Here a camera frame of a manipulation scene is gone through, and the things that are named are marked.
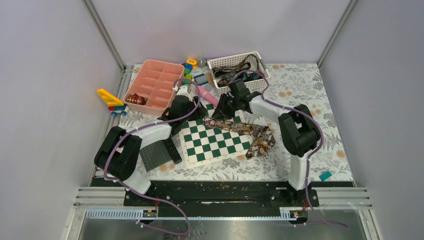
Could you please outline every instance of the tabletop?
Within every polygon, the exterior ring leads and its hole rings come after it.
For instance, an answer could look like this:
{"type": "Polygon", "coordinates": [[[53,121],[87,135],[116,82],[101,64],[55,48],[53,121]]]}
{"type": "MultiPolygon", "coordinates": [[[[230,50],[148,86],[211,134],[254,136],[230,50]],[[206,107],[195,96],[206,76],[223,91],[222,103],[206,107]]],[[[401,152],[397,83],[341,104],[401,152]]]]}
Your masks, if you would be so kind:
{"type": "MultiPolygon", "coordinates": [[[[270,87],[265,92],[265,97],[288,107],[300,104],[308,106],[324,133],[322,149],[311,158],[311,180],[321,181],[319,176],[329,171],[332,176],[327,181],[353,181],[353,174],[317,64],[278,63],[266,66],[270,73],[268,79],[270,87]]],[[[196,76],[207,71],[207,67],[198,67],[191,74],[196,76]]],[[[136,75],[137,73],[132,74],[131,83],[136,75]]],[[[219,99],[213,84],[206,84],[203,87],[219,99]]],[[[156,118],[157,116],[130,110],[126,116],[121,116],[119,126],[131,130],[152,123],[156,118]]],[[[247,123],[271,128],[276,143],[267,156],[246,159],[241,155],[194,168],[186,168],[184,161],[179,164],[170,161],[146,172],[139,155],[137,169],[149,180],[286,181],[290,173],[290,154],[283,145],[278,124],[247,112],[244,113],[244,119],[247,123]]],[[[182,156],[180,135],[175,135],[172,140],[182,156]]]]}

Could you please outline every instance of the remote control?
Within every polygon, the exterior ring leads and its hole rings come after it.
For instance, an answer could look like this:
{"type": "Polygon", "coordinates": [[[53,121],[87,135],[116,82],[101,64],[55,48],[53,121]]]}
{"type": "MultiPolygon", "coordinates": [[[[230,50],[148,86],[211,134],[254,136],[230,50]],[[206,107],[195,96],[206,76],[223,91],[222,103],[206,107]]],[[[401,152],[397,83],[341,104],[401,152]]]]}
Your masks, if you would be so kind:
{"type": "Polygon", "coordinates": [[[168,149],[168,153],[171,156],[171,159],[173,160],[174,164],[179,164],[183,161],[180,154],[178,153],[177,148],[175,147],[174,142],[171,138],[168,138],[166,140],[163,140],[163,143],[166,146],[166,149],[168,149]]]}

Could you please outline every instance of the chessboard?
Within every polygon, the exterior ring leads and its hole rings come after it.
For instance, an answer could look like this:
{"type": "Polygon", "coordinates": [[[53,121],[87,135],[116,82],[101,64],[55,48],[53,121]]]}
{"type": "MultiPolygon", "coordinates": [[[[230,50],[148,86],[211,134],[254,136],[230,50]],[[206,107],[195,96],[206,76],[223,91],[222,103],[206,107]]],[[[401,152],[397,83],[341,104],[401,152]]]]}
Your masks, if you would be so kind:
{"type": "MultiPolygon", "coordinates": [[[[210,103],[204,106],[208,115],[212,116],[214,106],[210,103]]],[[[245,121],[243,112],[236,111],[232,120],[243,123],[245,121]]],[[[245,155],[253,142],[253,138],[249,135],[206,127],[203,125],[203,119],[185,122],[179,137],[186,168],[245,155]]]]}

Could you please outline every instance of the white basket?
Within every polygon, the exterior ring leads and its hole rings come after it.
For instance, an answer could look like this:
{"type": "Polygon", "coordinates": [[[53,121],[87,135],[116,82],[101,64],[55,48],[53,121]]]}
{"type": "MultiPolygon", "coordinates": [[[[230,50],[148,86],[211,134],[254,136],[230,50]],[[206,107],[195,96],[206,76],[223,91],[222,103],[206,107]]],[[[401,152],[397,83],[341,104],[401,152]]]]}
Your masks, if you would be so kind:
{"type": "MultiPolygon", "coordinates": [[[[218,91],[218,95],[226,94],[228,91],[230,91],[230,88],[227,87],[227,86],[218,87],[217,82],[219,82],[220,80],[215,79],[214,73],[212,72],[212,68],[237,65],[237,64],[241,63],[245,59],[245,57],[249,54],[255,55],[258,59],[258,62],[259,62],[259,69],[256,69],[254,67],[256,65],[256,59],[252,56],[248,57],[246,59],[246,62],[251,63],[252,67],[250,68],[250,70],[259,70],[265,75],[266,78],[270,77],[270,72],[268,71],[267,67],[265,66],[261,55],[257,51],[252,51],[252,52],[247,52],[247,53],[233,55],[233,56],[226,56],[226,57],[211,59],[207,62],[207,66],[209,67],[209,71],[210,71],[210,74],[212,75],[213,83],[215,84],[215,88],[218,91]]],[[[246,84],[246,87],[250,90],[250,92],[253,92],[253,91],[260,91],[261,92],[267,86],[267,83],[265,82],[265,80],[263,78],[258,79],[258,80],[248,81],[245,84],[246,84]]]]}

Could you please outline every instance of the pink tray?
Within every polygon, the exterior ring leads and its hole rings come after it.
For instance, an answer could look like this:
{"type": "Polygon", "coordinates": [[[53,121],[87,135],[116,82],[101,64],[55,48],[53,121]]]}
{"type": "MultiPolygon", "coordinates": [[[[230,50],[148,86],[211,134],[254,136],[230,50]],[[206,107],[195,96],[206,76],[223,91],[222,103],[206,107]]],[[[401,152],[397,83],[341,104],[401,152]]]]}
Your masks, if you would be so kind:
{"type": "Polygon", "coordinates": [[[134,82],[129,87],[123,101],[133,111],[161,116],[174,100],[173,91],[175,80],[183,76],[184,66],[164,61],[146,60],[138,71],[134,82]],[[144,97],[145,105],[127,102],[130,95],[137,94],[144,97]]]}

